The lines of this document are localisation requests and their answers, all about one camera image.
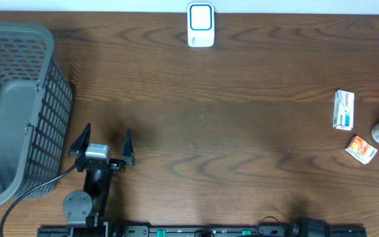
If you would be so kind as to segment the small orange box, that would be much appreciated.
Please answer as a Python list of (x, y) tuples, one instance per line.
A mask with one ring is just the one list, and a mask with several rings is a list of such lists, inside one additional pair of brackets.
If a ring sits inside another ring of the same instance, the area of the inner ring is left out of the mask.
[(352, 138), (345, 151), (364, 165), (370, 163), (378, 152), (375, 147), (368, 144), (359, 136)]

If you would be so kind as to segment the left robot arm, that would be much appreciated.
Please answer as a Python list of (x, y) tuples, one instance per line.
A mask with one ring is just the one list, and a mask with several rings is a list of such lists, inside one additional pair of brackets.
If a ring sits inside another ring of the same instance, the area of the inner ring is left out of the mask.
[(68, 154), (76, 158), (74, 168), (85, 172), (82, 190), (69, 193), (63, 202), (67, 217), (68, 236), (121, 236), (121, 229), (106, 221), (105, 208), (109, 197), (112, 177), (135, 165), (132, 133), (128, 129), (122, 148), (122, 157), (111, 157), (108, 145), (90, 142), (91, 124), (70, 146)]

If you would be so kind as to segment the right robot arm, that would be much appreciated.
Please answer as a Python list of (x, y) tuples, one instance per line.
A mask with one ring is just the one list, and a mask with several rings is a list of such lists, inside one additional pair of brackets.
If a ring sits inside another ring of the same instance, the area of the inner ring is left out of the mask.
[(294, 223), (289, 234), (293, 237), (367, 237), (366, 228), (330, 226), (316, 219), (303, 218)]

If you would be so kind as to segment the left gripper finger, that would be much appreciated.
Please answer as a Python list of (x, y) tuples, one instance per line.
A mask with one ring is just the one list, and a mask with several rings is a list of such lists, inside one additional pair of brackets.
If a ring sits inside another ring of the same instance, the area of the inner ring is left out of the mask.
[(127, 129), (126, 139), (122, 149), (122, 159), (128, 165), (135, 164), (134, 149), (132, 147), (132, 133), (130, 129)]
[(84, 155), (88, 146), (91, 135), (91, 124), (87, 123), (83, 132), (78, 136), (74, 143), (70, 146), (68, 154), (73, 157)]

